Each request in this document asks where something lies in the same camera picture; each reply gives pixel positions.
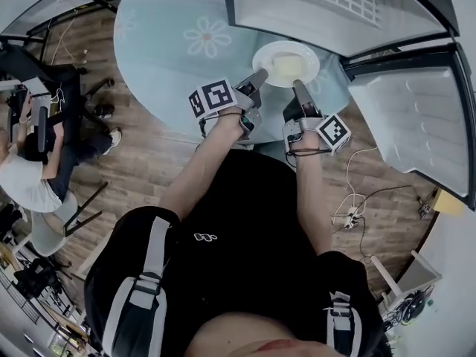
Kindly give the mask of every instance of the white t-shirt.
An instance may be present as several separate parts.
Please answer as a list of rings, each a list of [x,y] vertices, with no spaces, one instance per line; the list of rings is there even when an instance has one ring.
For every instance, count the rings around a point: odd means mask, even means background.
[[[49,213],[61,206],[49,183],[42,180],[43,163],[18,156],[14,144],[0,165],[0,186],[10,198],[26,209]]]

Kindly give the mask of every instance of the sneaker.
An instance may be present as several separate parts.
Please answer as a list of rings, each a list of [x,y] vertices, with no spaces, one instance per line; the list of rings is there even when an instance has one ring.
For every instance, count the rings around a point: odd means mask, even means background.
[[[110,148],[105,151],[103,155],[107,155],[111,151],[111,149],[113,149],[120,143],[120,140],[122,139],[122,133],[120,132],[119,128],[114,128],[113,130],[111,130],[109,136],[111,136],[112,138],[112,143]]]
[[[25,209],[22,206],[18,206],[17,211],[19,211],[22,214],[22,219],[25,222],[28,222],[28,217],[27,217],[27,214],[25,213]]]

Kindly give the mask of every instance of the leg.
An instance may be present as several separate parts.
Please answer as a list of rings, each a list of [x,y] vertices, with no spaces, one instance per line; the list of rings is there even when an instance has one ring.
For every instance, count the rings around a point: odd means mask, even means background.
[[[103,154],[110,148],[112,138],[109,135],[97,134],[91,139],[80,141],[77,144],[66,144],[61,149],[58,174],[48,180],[53,192],[63,201],[68,192],[69,180],[74,167],[96,155]]]

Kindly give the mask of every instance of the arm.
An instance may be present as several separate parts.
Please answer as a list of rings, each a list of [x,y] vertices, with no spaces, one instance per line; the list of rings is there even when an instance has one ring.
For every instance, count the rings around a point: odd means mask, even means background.
[[[239,109],[225,110],[227,113]],[[228,151],[242,135],[239,115],[224,116],[192,156],[187,166],[167,188],[160,206],[171,210],[182,221],[205,195]]]
[[[28,114],[31,111],[31,95],[30,92],[27,93],[25,101],[23,102],[22,113],[20,114],[19,120],[19,131],[18,136],[16,137],[16,148],[20,152],[25,146],[25,140],[28,134]]]
[[[319,148],[319,135],[305,131],[293,148]],[[296,158],[297,218],[317,255],[330,251],[332,232],[322,179],[321,155]]]
[[[56,134],[56,138],[54,140],[53,152],[51,152],[48,163],[43,167],[43,180],[54,179],[58,174],[58,167],[60,166],[62,140],[65,135],[62,123],[54,125],[54,133]]]

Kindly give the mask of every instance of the black t-shirt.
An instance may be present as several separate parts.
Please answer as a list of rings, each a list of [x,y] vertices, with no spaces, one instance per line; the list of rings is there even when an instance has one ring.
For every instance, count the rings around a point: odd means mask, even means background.
[[[161,357],[184,355],[199,327],[226,312],[267,316],[299,339],[326,343],[323,309],[334,291],[350,295],[364,314],[361,350],[373,349],[382,321],[364,266],[334,251],[317,257],[299,225],[296,199],[296,176],[285,164],[231,150],[183,223],[162,208],[132,210],[116,224],[86,280],[93,332],[102,339],[118,287],[142,272],[150,228],[160,216],[172,225],[165,244]]]

